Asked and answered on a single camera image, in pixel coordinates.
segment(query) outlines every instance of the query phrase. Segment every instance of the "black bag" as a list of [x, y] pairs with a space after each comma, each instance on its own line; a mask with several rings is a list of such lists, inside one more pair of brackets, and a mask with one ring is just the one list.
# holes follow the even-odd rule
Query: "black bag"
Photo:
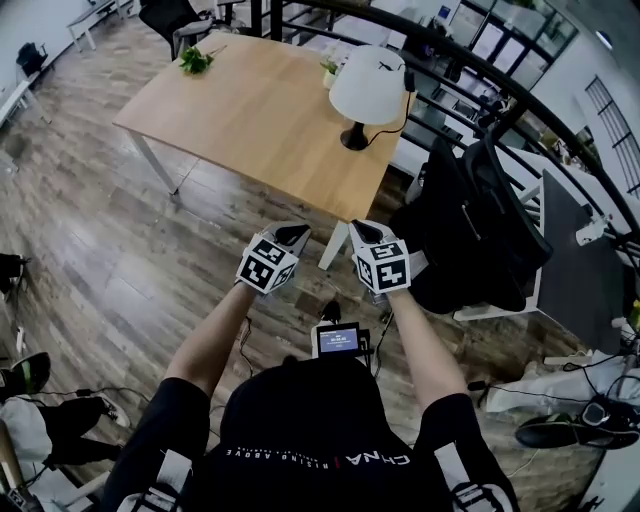
[[48, 54], [44, 52], [40, 53], [34, 43], [26, 43], [18, 51], [18, 58], [16, 63], [22, 68], [26, 76], [31, 76], [42, 69], [42, 64], [47, 60]]

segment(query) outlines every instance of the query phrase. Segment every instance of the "desk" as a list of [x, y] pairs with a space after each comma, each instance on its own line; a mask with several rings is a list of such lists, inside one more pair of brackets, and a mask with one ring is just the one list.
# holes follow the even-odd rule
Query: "desk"
[[[89, 9], [87, 9], [84, 13], [82, 13], [80, 16], [78, 16], [75, 20], [73, 20], [71, 23], [69, 23], [67, 25], [67, 29], [69, 30], [69, 33], [71, 34], [71, 39], [73, 39], [73, 44], [76, 46], [76, 49], [81, 52], [82, 51], [82, 47], [80, 46], [80, 43], [78, 43], [78, 40], [76, 39], [76, 34], [73, 31], [73, 27], [76, 25], [79, 25], [80, 23], [82, 23], [83, 21], [85, 21], [86, 19], [88, 19], [90, 16], [93, 16], [94, 14], [96, 14], [98, 11], [101, 11], [103, 9], [106, 9], [107, 7], [114, 5], [116, 6], [116, 11], [118, 11], [118, 16], [120, 16], [120, 19], [123, 19], [122, 16], [122, 0], [102, 0], [101, 2], [96, 2], [95, 5], [92, 5], [91, 7], [89, 7]], [[87, 38], [87, 42], [89, 43], [89, 46], [91, 47], [91, 49], [93, 51], [95, 51], [96, 49], [96, 43], [93, 41], [93, 37], [91, 36], [91, 32], [89, 32], [91, 27], [87, 27], [84, 30], [84, 35]]]
[[[18, 87], [11, 93], [11, 95], [7, 98], [7, 100], [0, 106], [0, 126], [4, 124], [4, 122], [9, 118], [13, 109], [16, 108], [18, 103], [22, 105], [23, 108], [27, 108], [28, 104], [32, 105], [35, 110], [37, 110], [40, 117], [47, 123], [51, 122], [51, 119], [42, 108], [38, 100], [36, 100], [33, 93], [29, 90], [29, 86], [31, 83], [29, 80], [23, 80], [18, 84]], [[17, 171], [18, 166], [15, 164], [13, 159], [2, 149], [0, 149], [0, 162], [6, 164], [6, 166], [11, 171]]]
[[[202, 76], [173, 62], [116, 116], [170, 193], [178, 192], [144, 137], [270, 186], [338, 219], [320, 260], [327, 268], [353, 219], [366, 218], [400, 133], [351, 151], [340, 133], [352, 123], [329, 102], [324, 69], [311, 50], [260, 38], [213, 33], [198, 47], [226, 45]], [[373, 126], [368, 133], [396, 129]]]

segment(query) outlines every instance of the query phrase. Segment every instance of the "ceiling light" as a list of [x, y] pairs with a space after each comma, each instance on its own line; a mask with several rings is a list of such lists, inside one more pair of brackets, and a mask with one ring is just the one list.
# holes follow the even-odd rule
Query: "ceiling light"
[[606, 32], [603, 32], [602, 30], [596, 30], [596, 35], [598, 36], [598, 39], [600, 39], [600, 42], [607, 47], [607, 50], [613, 50], [611, 38], [607, 35]]

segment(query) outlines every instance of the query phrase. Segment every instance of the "cable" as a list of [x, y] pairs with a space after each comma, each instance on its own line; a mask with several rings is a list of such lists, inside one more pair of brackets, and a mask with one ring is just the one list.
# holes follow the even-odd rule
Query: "cable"
[[640, 382], [640, 377], [636, 377], [635, 375], [620, 375], [620, 377], [618, 377], [616, 380], [614, 380], [611, 383], [611, 386], [609, 386], [609, 390], [607, 391], [607, 394], [605, 395], [607, 398], [609, 398], [609, 395], [611, 394], [611, 390], [613, 389], [613, 386], [616, 385], [617, 382], [624, 380], [624, 379], [633, 379], [633, 380], [637, 380], [638, 382]]
[[78, 398], [84, 398], [84, 397], [87, 397], [87, 396], [95, 395], [97, 393], [102, 393], [103, 391], [117, 391], [117, 392], [129, 391], [130, 393], [133, 393], [133, 394], [139, 396], [140, 398], [142, 398], [147, 403], [149, 403], [151, 401], [151, 400], [149, 400], [149, 398], [147, 398], [140, 391], [137, 391], [137, 390], [132, 389], [132, 388], [127, 388], [127, 387], [124, 387], [124, 386], [105, 386], [105, 387], [99, 388], [99, 389], [83, 388], [83, 389], [76, 389], [75, 391], [67, 391], [67, 392], [39, 391], [37, 393], [31, 393], [29, 396], [33, 396], [33, 395], [54, 395], [54, 396], [76, 395]]
[[373, 375], [374, 379], [378, 378], [378, 374], [380, 373], [380, 368], [382, 367], [382, 355], [380, 354], [380, 345], [382, 345], [382, 340], [384, 340], [384, 335], [387, 334], [387, 329], [389, 329], [389, 325], [391, 325], [391, 320], [393, 320], [393, 317], [395, 315], [393, 314], [393, 311], [391, 313], [389, 313], [389, 318], [387, 319], [387, 323], [384, 326], [384, 329], [382, 330], [382, 334], [380, 335], [380, 340], [378, 341], [378, 344], [376, 345], [376, 362], [378, 364], [377, 368], [376, 368], [376, 373]]
[[411, 93], [409, 93], [409, 96], [407, 97], [407, 109], [406, 112], [404, 114], [404, 123], [402, 123], [402, 126], [400, 128], [398, 128], [397, 130], [382, 130], [378, 133], [376, 133], [373, 138], [367, 142], [367, 145], [365, 146], [366, 148], [368, 148], [369, 146], [371, 146], [371, 144], [373, 144], [373, 141], [376, 140], [376, 137], [378, 135], [380, 135], [381, 133], [398, 133], [401, 132], [402, 130], [404, 130], [404, 127], [407, 126], [407, 121], [409, 120], [409, 105], [411, 104]]
[[565, 363], [562, 366], [562, 371], [564, 371], [564, 372], [575, 372], [576, 370], [582, 370], [584, 372], [584, 376], [587, 379], [587, 382], [589, 383], [589, 386], [591, 386], [591, 389], [593, 390], [594, 394], [595, 395], [600, 395], [601, 393], [598, 392], [596, 387], [593, 385], [593, 382], [591, 382], [591, 379], [589, 378], [589, 374], [587, 373], [587, 368], [593, 368], [594, 366], [598, 366], [599, 364], [606, 363], [607, 361], [611, 361], [614, 357], [618, 357], [619, 355], [620, 355], [620, 353], [618, 352], [618, 354], [614, 354], [612, 356], [607, 357], [606, 359], [603, 359], [602, 361], [598, 361], [597, 363], [593, 363], [593, 364], [579, 365], [579, 364], [575, 364], [575, 363], [572, 363], [572, 362]]
[[249, 339], [249, 335], [251, 334], [251, 318], [249, 318], [249, 317], [246, 317], [246, 318], [247, 318], [248, 327], [247, 327], [246, 334], [240, 340], [240, 355], [244, 358], [244, 360], [249, 365], [249, 378], [251, 378], [251, 377], [253, 377], [253, 365], [251, 364], [251, 361], [249, 361], [249, 358], [242, 351], [242, 349], [244, 348], [244, 346], [247, 343], [247, 340]]
[[566, 400], [568, 402], [578, 402], [581, 404], [589, 403], [591, 400], [578, 400], [577, 398], [562, 398], [559, 396], [547, 395], [546, 393], [529, 393], [528, 391], [517, 391], [515, 389], [505, 389], [500, 386], [494, 386], [493, 384], [487, 384], [488, 388], [500, 389], [501, 391], [506, 391], [507, 393], [520, 393], [521, 395], [531, 395], [531, 396], [546, 396], [547, 398], [552, 398], [554, 400]]
[[32, 486], [33, 484], [35, 484], [35, 483], [36, 483], [36, 481], [37, 481], [37, 480], [42, 476], [42, 473], [44, 473], [47, 469], [49, 469], [49, 467], [48, 467], [48, 466], [45, 466], [45, 467], [43, 467], [40, 471], [38, 471], [38, 473], [36, 473], [36, 475], [35, 475], [35, 476], [31, 477], [29, 480], [27, 480], [27, 481], [24, 483], [25, 487], [27, 487], [27, 488], [28, 488], [28, 487]]
[[538, 448], [535, 453], [531, 456], [531, 458], [529, 459], [529, 462], [525, 463], [523, 466], [520, 466], [518, 469], [516, 469], [513, 473], [511, 473], [510, 475], [506, 475], [507, 478], [511, 478], [512, 476], [514, 476], [518, 471], [520, 471], [521, 469], [526, 468], [529, 464], [531, 464], [533, 462], [533, 459], [536, 458], [536, 455], [538, 455], [538, 452], [540, 451], [540, 448]]

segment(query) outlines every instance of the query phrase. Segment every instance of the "potted plant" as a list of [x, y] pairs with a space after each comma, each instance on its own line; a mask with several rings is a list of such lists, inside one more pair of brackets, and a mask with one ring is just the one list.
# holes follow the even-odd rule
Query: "potted plant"
[[322, 79], [322, 85], [324, 85], [325, 89], [331, 89], [333, 82], [336, 81], [336, 76], [338, 73], [338, 64], [336, 64], [331, 57], [324, 57], [320, 61], [320, 65], [324, 68], [324, 78]]

